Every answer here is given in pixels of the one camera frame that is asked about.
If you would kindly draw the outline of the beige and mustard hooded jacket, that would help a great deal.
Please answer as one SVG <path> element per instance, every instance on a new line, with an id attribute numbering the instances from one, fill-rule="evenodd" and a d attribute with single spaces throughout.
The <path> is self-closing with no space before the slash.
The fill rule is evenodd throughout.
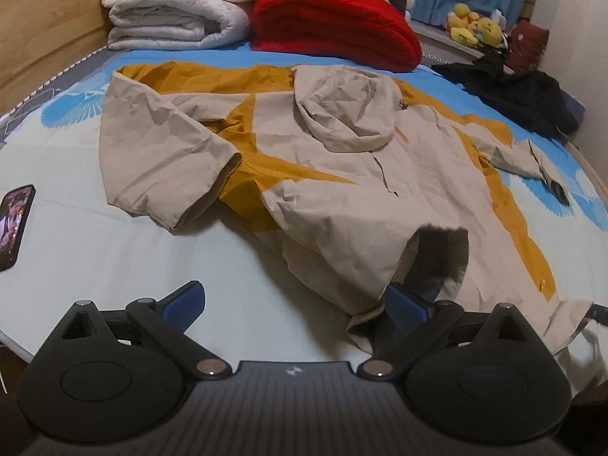
<path id="1" fill-rule="evenodd" d="M 107 202 L 168 231 L 226 204 L 367 352 L 394 281 L 473 312 L 512 302 L 554 353 L 589 309 L 560 298 L 502 181 L 566 203 L 544 152 L 385 74 L 129 65 L 109 81 L 99 160 Z"/>

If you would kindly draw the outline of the blue patterned bed sheet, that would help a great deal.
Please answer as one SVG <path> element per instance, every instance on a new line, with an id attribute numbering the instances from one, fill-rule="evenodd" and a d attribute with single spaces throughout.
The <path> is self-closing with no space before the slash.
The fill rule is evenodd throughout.
<path id="1" fill-rule="evenodd" d="M 364 353 L 345 336 L 345 315 L 306 289 L 223 205 L 190 235 L 106 203 L 98 161 L 101 106 L 113 70 L 194 62 L 222 68 L 297 65 L 304 55 L 248 45 L 195 52 L 101 51 L 66 70 L 16 110 L 1 131 L 1 188 L 36 196 L 16 265 L 1 276 L 1 338 L 32 357 L 78 299 L 100 308 L 160 298 L 198 280 L 206 309 L 193 339 L 230 361 L 348 360 Z"/>

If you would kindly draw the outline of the black smartphone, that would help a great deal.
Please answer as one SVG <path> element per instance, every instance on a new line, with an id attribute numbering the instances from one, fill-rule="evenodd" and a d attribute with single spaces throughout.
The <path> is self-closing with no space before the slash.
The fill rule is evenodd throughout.
<path id="1" fill-rule="evenodd" d="M 1 202 L 0 271 L 14 266 L 36 195 L 33 184 L 6 193 Z"/>

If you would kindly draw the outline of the black garment pile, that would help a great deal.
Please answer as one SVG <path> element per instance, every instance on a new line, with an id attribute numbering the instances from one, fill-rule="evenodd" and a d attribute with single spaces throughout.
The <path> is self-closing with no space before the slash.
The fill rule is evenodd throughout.
<path id="1" fill-rule="evenodd" d="M 508 74 L 498 54 L 484 55 L 470 64 L 438 64 L 432 69 L 529 132 L 559 139 L 579 128 L 559 83 L 544 72 Z"/>

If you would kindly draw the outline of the yellow plush toys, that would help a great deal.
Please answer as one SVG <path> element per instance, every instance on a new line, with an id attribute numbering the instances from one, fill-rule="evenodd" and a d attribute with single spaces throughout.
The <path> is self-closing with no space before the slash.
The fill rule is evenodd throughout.
<path id="1" fill-rule="evenodd" d="M 507 48 L 506 20 L 500 10 L 489 17 L 481 16 L 465 4 L 458 3 L 447 13 L 445 29 L 454 42 L 466 48 Z"/>

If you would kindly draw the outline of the dark red plush toy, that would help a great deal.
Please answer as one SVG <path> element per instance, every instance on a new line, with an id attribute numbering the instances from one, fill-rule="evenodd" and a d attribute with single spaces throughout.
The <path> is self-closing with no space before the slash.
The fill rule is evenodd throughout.
<path id="1" fill-rule="evenodd" d="M 518 21 L 510 30 L 510 53 L 506 65 L 515 72 L 536 70 L 542 61 L 550 31 L 532 24 L 529 20 Z"/>

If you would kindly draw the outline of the red folded blanket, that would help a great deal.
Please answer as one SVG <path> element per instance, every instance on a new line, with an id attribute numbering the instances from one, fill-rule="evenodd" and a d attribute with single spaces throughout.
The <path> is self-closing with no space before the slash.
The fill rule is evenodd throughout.
<path id="1" fill-rule="evenodd" d="M 420 65 L 420 41 L 385 0 L 256 0 L 252 48 L 335 57 L 391 72 Z"/>

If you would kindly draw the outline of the white folded quilt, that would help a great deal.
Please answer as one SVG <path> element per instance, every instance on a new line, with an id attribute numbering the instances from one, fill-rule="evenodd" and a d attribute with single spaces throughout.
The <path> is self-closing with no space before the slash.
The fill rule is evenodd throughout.
<path id="1" fill-rule="evenodd" d="M 101 0 L 112 29 L 108 47 L 125 49 L 220 48 L 249 37 L 255 0 Z"/>

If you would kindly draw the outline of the wooden headboard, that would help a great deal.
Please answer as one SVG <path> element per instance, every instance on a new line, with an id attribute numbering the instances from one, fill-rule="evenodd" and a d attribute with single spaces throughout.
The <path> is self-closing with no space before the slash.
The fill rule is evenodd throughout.
<path id="1" fill-rule="evenodd" d="M 100 0 L 1 0 L 1 111 L 107 43 Z"/>

